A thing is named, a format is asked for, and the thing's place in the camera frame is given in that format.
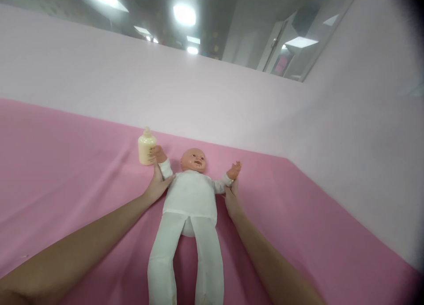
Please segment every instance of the doll hand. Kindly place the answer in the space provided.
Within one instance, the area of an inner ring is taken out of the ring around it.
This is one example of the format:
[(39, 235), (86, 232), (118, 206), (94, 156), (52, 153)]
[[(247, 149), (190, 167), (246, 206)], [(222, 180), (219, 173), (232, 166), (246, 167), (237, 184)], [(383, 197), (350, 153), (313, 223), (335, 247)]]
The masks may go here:
[(163, 162), (165, 162), (168, 159), (167, 155), (165, 154), (165, 152), (162, 149), (162, 146), (160, 146), (160, 145), (155, 146), (155, 149), (153, 150), (152, 154), (156, 157), (156, 161), (159, 164), (162, 164)]
[(233, 164), (231, 169), (229, 171), (227, 171), (228, 178), (230, 178), (232, 180), (237, 179), (237, 176), (239, 175), (240, 170), (242, 170), (242, 164), (241, 164), (241, 162), (237, 161), (235, 164)]

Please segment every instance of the doll leg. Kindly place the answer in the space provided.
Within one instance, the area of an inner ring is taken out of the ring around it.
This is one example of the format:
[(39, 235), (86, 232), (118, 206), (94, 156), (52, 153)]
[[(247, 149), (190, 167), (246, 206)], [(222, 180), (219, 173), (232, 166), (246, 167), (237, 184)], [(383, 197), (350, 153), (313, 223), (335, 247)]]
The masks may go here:
[(191, 217), (197, 244), (196, 305), (222, 305), (224, 273), (216, 222), (210, 218)]
[(176, 213), (162, 215), (147, 269), (150, 305), (177, 305), (173, 260), (186, 219)]

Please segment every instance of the doll arm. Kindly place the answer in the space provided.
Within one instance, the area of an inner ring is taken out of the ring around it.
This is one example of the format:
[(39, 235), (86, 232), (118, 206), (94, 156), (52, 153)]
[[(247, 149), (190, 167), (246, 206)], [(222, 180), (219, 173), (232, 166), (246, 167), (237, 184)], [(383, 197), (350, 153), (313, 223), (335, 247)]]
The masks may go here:
[(172, 172), (172, 169), (171, 169), (171, 163), (169, 162), (167, 155), (165, 154), (165, 152), (163, 151), (160, 145), (157, 145), (155, 147), (153, 154), (156, 157), (156, 161), (159, 164), (163, 179), (165, 180), (168, 177), (172, 176), (174, 173)]
[(166, 159), (163, 163), (159, 164), (160, 171), (162, 172), (163, 180), (167, 179), (168, 177), (171, 177), (174, 173), (171, 169), (171, 163), (169, 162), (169, 159)]
[(218, 181), (212, 181), (212, 186), (215, 190), (215, 194), (225, 193), (225, 186), (230, 187), (232, 183), (233, 180), (230, 179), (227, 174), (224, 174), (222, 178)]
[(221, 178), (220, 181), (212, 181), (215, 194), (225, 193), (225, 186), (230, 187), (235, 179), (237, 179), (240, 170), (242, 169), (241, 162), (236, 162), (231, 169)]

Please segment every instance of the baby doll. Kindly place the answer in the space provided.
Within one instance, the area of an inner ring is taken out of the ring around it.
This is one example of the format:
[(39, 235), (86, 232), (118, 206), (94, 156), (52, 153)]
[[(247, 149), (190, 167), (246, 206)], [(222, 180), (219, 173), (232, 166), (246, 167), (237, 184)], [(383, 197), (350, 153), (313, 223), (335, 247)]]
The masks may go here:
[[(154, 150), (163, 178), (172, 176), (169, 159), (162, 147)], [(237, 178), (242, 164), (237, 162), (220, 181), (203, 175), (205, 154), (197, 148), (181, 157), (182, 173), (176, 173), (168, 188), (162, 220), (148, 265), (149, 304), (176, 305), (177, 287), (173, 259), (180, 235), (196, 237), (197, 282), (195, 304), (222, 305), (224, 278), (220, 243), (216, 234), (215, 194), (225, 193)]]

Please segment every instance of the person's arm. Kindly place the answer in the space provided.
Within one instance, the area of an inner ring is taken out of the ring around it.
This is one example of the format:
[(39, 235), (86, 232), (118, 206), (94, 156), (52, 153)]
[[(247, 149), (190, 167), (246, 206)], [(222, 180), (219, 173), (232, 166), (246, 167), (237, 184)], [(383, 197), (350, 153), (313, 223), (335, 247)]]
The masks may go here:
[(56, 304), (137, 222), (173, 180), (157, 163), (140, 197), (41, 251), (0, 279), (0, 304)]
[(248, 220), (237, 198), (239, 183), (226, 187), (225, 205), (250, 259), (274, 305), (325, 304), (312, 285)]

